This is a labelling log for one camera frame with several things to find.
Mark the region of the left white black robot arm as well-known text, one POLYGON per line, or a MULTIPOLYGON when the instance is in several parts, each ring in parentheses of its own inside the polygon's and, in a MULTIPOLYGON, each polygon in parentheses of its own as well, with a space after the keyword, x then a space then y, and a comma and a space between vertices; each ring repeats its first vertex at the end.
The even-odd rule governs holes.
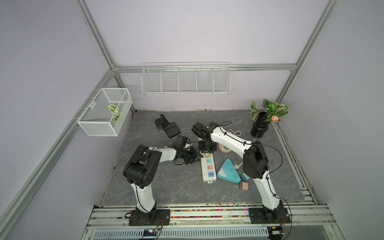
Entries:
POLYGON ((137 210, 149 214, 156 208, 151 184, 160 163, 182 159, 183 163, 188 165, 201 160, 202 157, 190 139, 184 136, 178 136, 170 146, 139 145, 123 170, 123 176, 135 192, 137 210))

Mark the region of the teal triangular power strip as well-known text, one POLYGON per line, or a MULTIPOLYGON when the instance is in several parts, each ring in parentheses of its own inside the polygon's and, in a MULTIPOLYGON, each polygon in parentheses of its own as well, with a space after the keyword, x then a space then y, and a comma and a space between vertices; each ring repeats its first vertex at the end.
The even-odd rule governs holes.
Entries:
POLYGON ((234 184, 239 184, 241 182, 241 178, 230 159, 225 160, 217 173, 217 177, 234 184))

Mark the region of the teal plug adapter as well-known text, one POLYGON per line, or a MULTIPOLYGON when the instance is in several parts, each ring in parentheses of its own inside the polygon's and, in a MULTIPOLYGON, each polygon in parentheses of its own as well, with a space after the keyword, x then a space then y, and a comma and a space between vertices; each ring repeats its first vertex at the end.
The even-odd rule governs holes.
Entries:
POLYGON ((241 174, 241 179, 242 179, 242 181, 247 182, 251 178, 247 174, 243 173, 243 174, 241 174))

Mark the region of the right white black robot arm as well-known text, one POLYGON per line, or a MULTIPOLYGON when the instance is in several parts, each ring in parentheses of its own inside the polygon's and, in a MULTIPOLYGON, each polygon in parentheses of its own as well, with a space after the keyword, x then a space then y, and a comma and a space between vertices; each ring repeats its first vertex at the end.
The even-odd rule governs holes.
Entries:
POLYGON ((262 198, 263 211, 268 221, 276 220, 285 214, 282 199, 276 194, 270 178, 269 159, 259 141, 244 140, 211 122, 207 126, 196 123, 192 132, 198 136, 199 148, 203 152, 215 151, 217 144, 224 145, 243 158, 244 173, 254 180, 262 198))

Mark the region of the white long power strip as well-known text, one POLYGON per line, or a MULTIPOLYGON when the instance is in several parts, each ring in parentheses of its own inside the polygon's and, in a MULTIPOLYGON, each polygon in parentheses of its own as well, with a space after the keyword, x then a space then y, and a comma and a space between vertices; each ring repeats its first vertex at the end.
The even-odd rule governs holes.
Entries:
POLYGON ((201 167, 203 181, 208 184, 212 184, 217 180, 213 154, 202 153, 202 155, 203 157, 201 158, 201 167))

